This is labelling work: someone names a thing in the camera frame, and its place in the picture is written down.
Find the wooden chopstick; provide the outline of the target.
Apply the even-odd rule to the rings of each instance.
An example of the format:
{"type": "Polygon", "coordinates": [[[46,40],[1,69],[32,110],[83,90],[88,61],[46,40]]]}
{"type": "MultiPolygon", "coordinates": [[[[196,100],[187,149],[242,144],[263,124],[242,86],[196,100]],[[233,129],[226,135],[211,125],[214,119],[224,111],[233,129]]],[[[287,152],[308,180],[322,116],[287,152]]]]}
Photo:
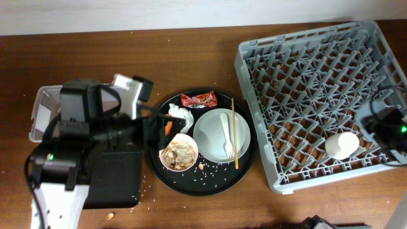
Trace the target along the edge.
{"type": "Polygon", "coordinates": [[[232,125],[233,125],[233,149],[234,149],[234,159],[235,159],[235,169],[239,169],[238,164],[238,149],[237,149],[237,130],[235,122],[235,103],[234,98],[231,98],[231,110],[232,110],[232,125]]]}

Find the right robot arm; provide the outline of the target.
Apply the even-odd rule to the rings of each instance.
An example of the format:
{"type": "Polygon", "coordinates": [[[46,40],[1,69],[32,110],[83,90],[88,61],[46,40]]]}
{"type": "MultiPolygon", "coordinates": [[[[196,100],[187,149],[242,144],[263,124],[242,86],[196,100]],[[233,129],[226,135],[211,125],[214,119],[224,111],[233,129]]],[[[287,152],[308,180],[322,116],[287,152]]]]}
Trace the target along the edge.
{"type": "Polygon", "coordinates": [[[406,155],[406,115],[400,108],[376,100],[386,90],[406,92],[405,88],[396,85],[377,90],[355,112],[355,124],[367,140],[377,143],[383,154],[393,156],[396,163],[388,164],[389,167],[405,167],[406,160],[402,157],[406,155]]]}

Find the white plastic fork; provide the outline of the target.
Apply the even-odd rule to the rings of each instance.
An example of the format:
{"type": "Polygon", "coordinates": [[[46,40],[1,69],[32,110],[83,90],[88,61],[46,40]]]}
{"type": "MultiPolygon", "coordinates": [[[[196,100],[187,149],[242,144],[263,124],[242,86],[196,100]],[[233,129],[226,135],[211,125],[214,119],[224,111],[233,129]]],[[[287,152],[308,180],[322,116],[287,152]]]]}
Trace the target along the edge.
{"type": "Polygon", "coordinates": [[[230,137],[230,130],[229,130],[229,122],[228,122],[228,115],[226,113],[221,113],[220,114],[220,119],[221,119],[221,124],[224,132],[224,138],[225,138],[225,151],[228,159],[233,160],[233,146],[231,143],[231,137],[230,137]]]}

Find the white cup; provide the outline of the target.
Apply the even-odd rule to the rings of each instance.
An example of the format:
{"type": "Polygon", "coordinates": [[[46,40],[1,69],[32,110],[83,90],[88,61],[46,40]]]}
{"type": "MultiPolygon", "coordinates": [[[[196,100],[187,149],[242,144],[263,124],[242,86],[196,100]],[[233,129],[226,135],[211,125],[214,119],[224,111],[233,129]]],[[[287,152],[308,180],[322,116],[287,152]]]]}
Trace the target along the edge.
{"type": "Polygon", "coordinates": [[[326,153],[336,160],[349,157],[358,147],[359,138],[351,132],[332,135],[325,142],[326,153]]]}

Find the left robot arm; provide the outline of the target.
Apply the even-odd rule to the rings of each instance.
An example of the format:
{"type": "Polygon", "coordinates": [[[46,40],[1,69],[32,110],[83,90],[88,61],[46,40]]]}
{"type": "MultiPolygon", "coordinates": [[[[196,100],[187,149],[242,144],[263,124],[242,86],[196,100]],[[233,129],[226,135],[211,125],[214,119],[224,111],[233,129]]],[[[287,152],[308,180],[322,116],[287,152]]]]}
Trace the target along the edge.
{"type": "Polygon", "coordinates": [[[83,209],[139,203],[143,151],[162,150],[186,124],[156,108],[141,115],[152,87],[122,74],[62,85],[60,111],[24,164],[32,228],[76,228],[83,209]]]}

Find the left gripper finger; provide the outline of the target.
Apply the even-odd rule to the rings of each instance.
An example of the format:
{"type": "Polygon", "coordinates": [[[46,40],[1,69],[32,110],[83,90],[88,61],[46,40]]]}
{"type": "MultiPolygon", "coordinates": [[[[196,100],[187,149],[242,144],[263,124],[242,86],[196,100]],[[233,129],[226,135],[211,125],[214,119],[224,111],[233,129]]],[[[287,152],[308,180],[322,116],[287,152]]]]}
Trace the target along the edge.
{"type": "Polygon", "coordinates": [[[158,143],[157,143],[157,149],[162,150],[165,149],[168,144],[171,142],[172,138],[169,135],[165,134],[158,134],[158,143]]]}
{"type": "Polygon", "coordinates": [[[181,130],[186,126],[186,120],[183,118],[176,118],[172,116],[164,116],[164,127],[166,126],[168,121],[172,121],[172,130],[170,134],[177,134],[180,133],[181,130]]]}

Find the red snack wrapper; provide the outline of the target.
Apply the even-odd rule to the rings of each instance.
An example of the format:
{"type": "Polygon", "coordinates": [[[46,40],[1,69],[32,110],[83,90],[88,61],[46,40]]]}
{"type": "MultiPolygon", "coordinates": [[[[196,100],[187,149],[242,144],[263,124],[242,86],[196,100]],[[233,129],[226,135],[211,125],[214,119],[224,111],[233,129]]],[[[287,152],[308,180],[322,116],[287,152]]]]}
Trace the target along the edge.
{"type": "Polygon", "coordinates": [[[213,91],[193,97],[181,94],[181,104],[188,108],[213,108],[217,106],[217,97],[213,91]]]}

